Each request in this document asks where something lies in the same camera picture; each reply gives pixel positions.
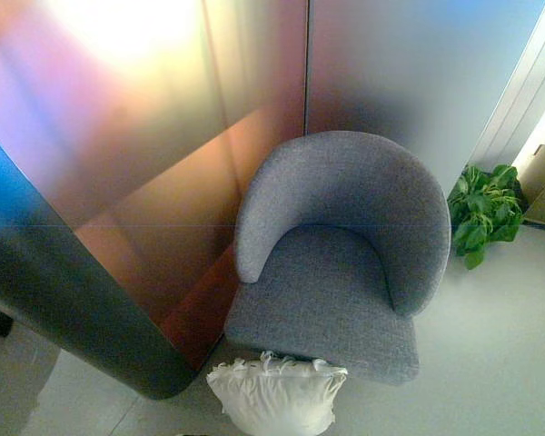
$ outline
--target metallic wall panel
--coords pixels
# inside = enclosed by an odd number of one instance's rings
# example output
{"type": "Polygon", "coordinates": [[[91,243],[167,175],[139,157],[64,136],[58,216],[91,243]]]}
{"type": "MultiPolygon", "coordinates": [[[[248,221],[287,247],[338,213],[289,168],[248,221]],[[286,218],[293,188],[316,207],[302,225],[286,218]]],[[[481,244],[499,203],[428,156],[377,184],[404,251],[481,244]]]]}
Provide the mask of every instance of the metallic wall panel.
{"type": "Polygon", "coordinates": [[[1,149],[0,309],[150,398],[195,375],[1,149]]]}
{"type": "Polygon", "coordinates": [[[312,0],[309,132],[387,136],[448,193],[544,3],[312,0]]]}

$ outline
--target white pillow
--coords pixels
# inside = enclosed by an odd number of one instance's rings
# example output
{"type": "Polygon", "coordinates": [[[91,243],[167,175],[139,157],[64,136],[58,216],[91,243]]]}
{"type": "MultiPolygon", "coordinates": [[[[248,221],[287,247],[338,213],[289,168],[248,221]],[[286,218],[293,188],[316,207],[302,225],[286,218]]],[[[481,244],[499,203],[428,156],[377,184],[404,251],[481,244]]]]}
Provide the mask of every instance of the white pillow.
{"type": "Polygon", "coordinates": [[[252,436],[315,436],[335,421],[333,399],[347,370],[326,361],[280,360],[263,352],[259,361],[221,363],[206,376],[223,412],[252,436]]]}

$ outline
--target reflective surface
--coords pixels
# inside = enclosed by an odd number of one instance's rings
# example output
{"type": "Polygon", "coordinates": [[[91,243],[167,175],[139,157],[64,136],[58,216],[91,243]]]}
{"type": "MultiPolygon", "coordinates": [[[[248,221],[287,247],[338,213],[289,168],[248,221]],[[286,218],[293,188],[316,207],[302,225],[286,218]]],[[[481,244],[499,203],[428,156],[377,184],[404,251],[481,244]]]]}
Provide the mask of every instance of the reflective surface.
{"type": "Polygon", "coordinates": [[[302,134],[305,3],[0,3],[0,144],[157,323],[302,134]]]}

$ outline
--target chair backrest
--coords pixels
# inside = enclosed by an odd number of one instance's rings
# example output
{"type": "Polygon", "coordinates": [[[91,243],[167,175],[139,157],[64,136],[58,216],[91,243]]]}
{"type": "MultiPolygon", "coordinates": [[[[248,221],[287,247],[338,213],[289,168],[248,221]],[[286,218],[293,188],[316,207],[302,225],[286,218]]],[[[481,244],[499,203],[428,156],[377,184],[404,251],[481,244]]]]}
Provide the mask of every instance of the chair backrest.
{"type": "Polygon", "coordinates": [[[324,132],[291,140],[259,168],[236,228],[236,265],[256,282],[274,245],[298,225],[345,227],[380,256],[393,307],[419,312],[450,250],[442,190],[407,150],[373,134],[324,132]]]}

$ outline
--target green leaf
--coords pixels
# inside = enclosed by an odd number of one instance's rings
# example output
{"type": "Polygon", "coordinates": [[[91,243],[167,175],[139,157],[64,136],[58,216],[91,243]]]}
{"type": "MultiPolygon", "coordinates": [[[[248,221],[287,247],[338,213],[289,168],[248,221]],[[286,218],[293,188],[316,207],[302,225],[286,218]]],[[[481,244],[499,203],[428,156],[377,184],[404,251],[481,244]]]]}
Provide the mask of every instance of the green leaf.
{"type": "Polygon", "coordinates": [[[458,226],[458,229],[456,229],[456,232],[454,233],[454,237],[452,238],[454,243],[463,243],[464,241],[466,241],[468,234],[472,231],[473,228],[474,226],[471,220],[461,223],[458,226]]]}
{"type": "Polygon", "coordinates": [[[504,223],[507,218],[509,217],[510,207],[507,203],[503,203],[499,206],[497,209],[497,212],[495,212],[495,223],[504,223]]]}
{"type": "Polygon", "coordinates": [[[457,226],[463,222],[464,218],[466,217],[466,213],[468,212],[468,208],[464,203],[452,203],[449,206],[449,209],[451,212],[451,222],[453,226],[457,226]]]}
{"type": "Polygon", "coordinates": [[[458,187],[458,191],[460,193],[467,193],[469,191],[469,184],[466,183],[466,179],[463,175],[461,175],[456,182],[456,186],[458,187]]]}
{"type": "Polygon", "coordinates": [[[489,176],[485,173],[479,173],[479,177],[476,181],[476,184],[474,185],[474,191],[482,191],[482,188],[484,188],[485,185],[489,183],[489,176]]]}
{"type": "Polygon", "coordinates": [[[490,184],[500,189],[512,188],[517,179],[517,168],[510,165],[497,165],[492,171],[490,184]]]}
{"type": "Polygon", "coordinates": [[[471,189],[473,189],[474,186],[476,186],[476,183],[479,180],[480,174],[481,174],[481,170],[479,170],[476,166],[469,166],[466,169],[465,178],[466,178],[466,182],[469,184],[471,189]]]}
{"type": "Polygon", "coordinates": [[[480,249],[487,240],[487,228],[484,225],[477,225],[469,233],[464,244],[467,250],[480,249]]]}
{"type": "Polygon", "coordinates": [[[515,236],[517,235],[517,232],[519,231],[519,226],[521,222],[522,222],[522,214],[516,213],[513,217],[511,217],[508,220],[506,224],[496,229],[496,231],[490,235],[490,240],[504,241],[507,243],[513,242],[515,240],[515,236]]]}
{"type": "Polygon", "coordinates": [[[467,253],[464,258],[464,264],[466,268],[471,270],[479,266],[484,260],[484,250],[480,248],[476,252],[467,253]]]}
{"type": "Polygon", "coordinates": [[[491,199],[480,193],[472,193],[466,198],[472,212],[487,212],[492,208],[491,199]]]}

